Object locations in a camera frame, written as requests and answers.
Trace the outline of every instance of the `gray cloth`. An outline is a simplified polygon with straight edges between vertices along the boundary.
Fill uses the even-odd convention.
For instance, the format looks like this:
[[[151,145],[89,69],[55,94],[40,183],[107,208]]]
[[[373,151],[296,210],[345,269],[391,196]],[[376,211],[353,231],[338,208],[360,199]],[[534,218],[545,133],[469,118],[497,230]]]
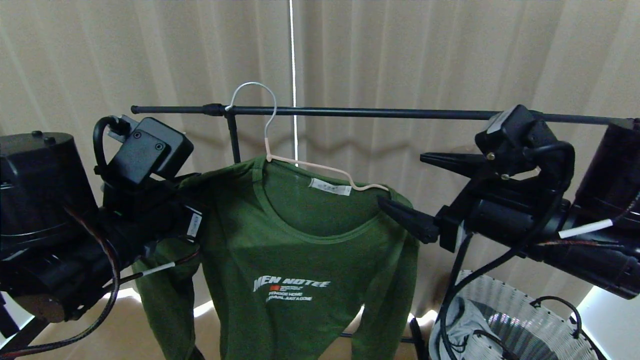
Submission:
[[[447,354],[440,338],[441,322],[442,319],[439,319],[431,331],[431,336],[429,337],[429,355],[432,360],[452,360]],[[452,349],[456,354],[456,360],[465,358],[467,340],[473,335],[475,330],[484,330],[495,335],[473,302],[461,297],[453,298],[447,311],[447,334],[449,335]],[[484,340],[495,349],[502,348],[489,338],[484,337]]]

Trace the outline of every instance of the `white neck label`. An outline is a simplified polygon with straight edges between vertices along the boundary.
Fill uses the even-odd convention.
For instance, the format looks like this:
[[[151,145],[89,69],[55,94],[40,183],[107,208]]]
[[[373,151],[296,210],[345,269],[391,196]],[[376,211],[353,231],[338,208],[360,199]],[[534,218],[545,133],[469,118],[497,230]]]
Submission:
[[[334,193],[336,195],[349,196],[351,193],[351,187],[349,185],[332,185],[326,181],[313,178],[309,184],[310,188],[316,188],[328,193]]]

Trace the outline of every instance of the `clothing rack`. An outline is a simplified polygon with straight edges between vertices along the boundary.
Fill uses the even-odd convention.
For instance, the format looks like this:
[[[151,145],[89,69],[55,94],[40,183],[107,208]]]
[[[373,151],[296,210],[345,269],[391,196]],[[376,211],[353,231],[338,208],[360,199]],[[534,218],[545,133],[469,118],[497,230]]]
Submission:
[[[233,106],[228,110],[222,104],[207,104],[203,106],[131,106],[131,112],[140,113],[181,113],[204,114],[213,117],[225,117],[229,128],[231,149],[234,163],[241,162],[238,141],[236,115],[271,115],[273,107],[269,106]],[[416,109],[374,109],[374,108],[298,108],[278,107],[276,115],[312,116],[312,117],[367,117],[393,119],[442,119],[442,120],[489,120],[499,111],[479,110],[416,110]],[[565,124],[608,125],[610,122],[625,121],[623,118],[594,117],[585,115],[546,114],[540,111],[531,113],[542,117],[546,122],[560,122]],[[413,343],[418,359],[427,358],[425,341],[420,331],[420,325],[415,317],[409,322],[411,338],[402,338],[401,343]],[[343,332],[341,337],[350,338],[352,334]]]

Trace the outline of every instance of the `white sticker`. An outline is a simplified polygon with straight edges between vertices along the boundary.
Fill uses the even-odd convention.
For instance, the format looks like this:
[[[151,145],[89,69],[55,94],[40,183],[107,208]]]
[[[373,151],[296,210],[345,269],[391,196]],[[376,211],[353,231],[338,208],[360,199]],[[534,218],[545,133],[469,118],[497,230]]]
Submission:
[[[510,109],[504,110],[503,112],[492,116],[489,119],[489,125],[487,126],[486,133],[490,134],[500,130],[500,128],[502,127],[502,123],[507,120],[511,113],[513,113],[513,110],[516,108],[516,106],[513,106]]]
[[[198,234],[198,229],[200,228],[200,223],[202,222],[202,216],[194,213],[191,216],[191,223],[189,224],[189,230],[187,230],[187,235],[196,237]]]
[[[349,196],[351,193],[351,187],[349,185],[332,185],[326,181],[313,178],[309,184],[310,188],[316,188],[328,193],[334,193],[336,195]]]

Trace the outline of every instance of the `shirt sleeve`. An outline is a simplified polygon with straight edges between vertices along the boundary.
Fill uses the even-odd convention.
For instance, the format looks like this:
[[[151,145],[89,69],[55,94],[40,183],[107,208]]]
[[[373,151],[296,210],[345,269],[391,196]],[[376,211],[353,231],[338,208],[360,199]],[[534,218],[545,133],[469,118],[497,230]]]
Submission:
[[[134,272],[141,272],[178,260],[196,250],[194,245],[178,239],[161,241],[149,258],[133,264]],[[204,360],[195,347],[193,327],[193,274],[200,265],[200,255],[167,270],[139,279],[136,285],[149,326],[167,360]]]
[[[400,344],[415,289],[418,243],[407,234],[404,245],[397,248],[365,294],[364,312],[351,343],[354,360],[393,359]]]

